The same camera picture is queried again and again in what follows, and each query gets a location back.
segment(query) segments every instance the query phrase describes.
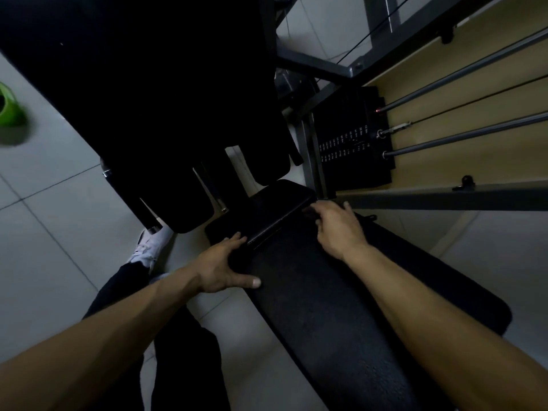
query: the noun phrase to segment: beige wall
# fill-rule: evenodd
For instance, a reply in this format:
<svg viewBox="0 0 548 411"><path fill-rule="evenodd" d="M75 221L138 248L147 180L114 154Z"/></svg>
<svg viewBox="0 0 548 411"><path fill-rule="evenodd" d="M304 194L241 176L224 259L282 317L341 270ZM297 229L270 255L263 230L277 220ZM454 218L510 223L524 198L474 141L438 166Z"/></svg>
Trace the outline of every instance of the beige wall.
<svg viewBox="0 0 548 411"><path fill-rule="evenodd" d="M455 70L548 26L548 0L503 0L373 82L390 103ZM391 126L548 73L548 41L465 76L388 112ZM548 110L548 79L417 124L392 136L394 149ZM396 157L389 189L548 178L548 122L486 135Z"/></svg>

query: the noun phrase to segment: metal guide rod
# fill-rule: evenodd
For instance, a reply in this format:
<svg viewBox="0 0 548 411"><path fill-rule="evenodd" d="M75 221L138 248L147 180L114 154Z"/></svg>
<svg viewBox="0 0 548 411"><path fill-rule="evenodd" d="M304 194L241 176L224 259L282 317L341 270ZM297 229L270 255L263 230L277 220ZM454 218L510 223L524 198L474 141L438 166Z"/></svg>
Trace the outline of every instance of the metal guide rod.
<svg viewBox="0 0 548 411"><path fill-rule="evenodd" d="M548 27L542 29L541 31L532 34L531 36L528 36L524 39L521 39L520 41L515 42L514 44L511 44L510 46L504 47L503 49L486 56L477 62L472 63L471 65L465 66L462 69L456 70L455 72L451 73L450 75L447 75L441 79L438 79L435 82L432 82L431 84L427 86L423 86L420 89L417 89L414 92L411 92L409 95L406 95L392 103L389 103L388 105L379 108L376 110L377 112L384 112L388 110L392 110L396 107L399 107L400 105L407 103L409 101L414 100L415 98L418 98L419 96L422 96L424 94L427 94L434 89L438 89L442 87L443 85L447 85L448 83L460 79L463 76L466 76L472 72L475 72L478 69L481 69L487 65L490 65L491 63L497 62L501 59L504 59L507 56L510 56L516 52L519 52L520 50L523 50L526 47L532 46L539 41L543 41L546 38L548 38Z"/></svg>
<svg viewBox="0 0 548 411"><path fill-rule="evenodd" d="M423 142L414 146L401 148L394 151L385 151L382 156L384 158L399 156L401 154L412 153L414 151L425 150L427 148L442 146L444 144L450 144L452 142L467 140L468 138L481 137L482 135L491 134L492 132L499 132L510 130L512 128L518 128L524 125L536 124L542 121L548 120L548 111L541 112L539 114L533 114L527 117L512 119L503 123L478 128L477 130L461 132L460 134L450 135L449 137L438 138L437 140Z"/></svg>

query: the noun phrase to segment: shoe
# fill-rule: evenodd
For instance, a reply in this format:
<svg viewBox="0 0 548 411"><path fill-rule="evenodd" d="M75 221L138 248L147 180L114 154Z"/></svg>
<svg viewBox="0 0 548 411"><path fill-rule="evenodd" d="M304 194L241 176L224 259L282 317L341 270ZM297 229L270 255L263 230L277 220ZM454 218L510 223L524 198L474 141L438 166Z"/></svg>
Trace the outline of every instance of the shoe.
<svg viewBox="0 0 548 411"><path fill-rule="evenodd" d="M135 248L135 252L129 257L127 263L141 262L149 271L152 271L162 249L164 249L172 236L173 231L167 225L164 225L154 235L143 229L137 241L137 248Z"/></svg>

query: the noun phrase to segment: green container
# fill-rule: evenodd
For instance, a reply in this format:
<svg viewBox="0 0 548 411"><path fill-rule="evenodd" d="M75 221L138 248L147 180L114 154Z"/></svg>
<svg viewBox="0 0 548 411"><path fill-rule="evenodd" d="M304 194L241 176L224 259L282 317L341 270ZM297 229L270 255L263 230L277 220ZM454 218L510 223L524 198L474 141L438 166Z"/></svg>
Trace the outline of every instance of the green container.
<svg viewBox="0 0 548 411"><path fill-rule="evenodd" d="M24 123L23 110L17 103L15 95L0 82L0 126L16 126Z"/></svg>

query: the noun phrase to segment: hand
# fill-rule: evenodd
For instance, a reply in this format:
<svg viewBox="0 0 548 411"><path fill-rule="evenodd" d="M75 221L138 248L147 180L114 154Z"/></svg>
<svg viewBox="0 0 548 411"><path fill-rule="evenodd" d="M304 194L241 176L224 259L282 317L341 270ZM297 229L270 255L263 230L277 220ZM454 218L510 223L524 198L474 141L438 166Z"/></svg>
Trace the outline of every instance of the hand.
<svg viewBox="0 0 548 411"><path fill-rule="evenodd" d="M349 251L369 246L350 203L345 202L344 209L337 203L324 200L310 206L321 217L316 221L318 242L329 255L344 261Z"/></svg>
<svg viewBox="0 0 548 411"><path fill-rule="evenodd" d="M237 274L229 267L229 255L247 241L237 232L230 239L213 245L203 251L189 267L196 271L200 279L199 290L204 293L216 293L227 287L258 288L260 278Z"/></svg>

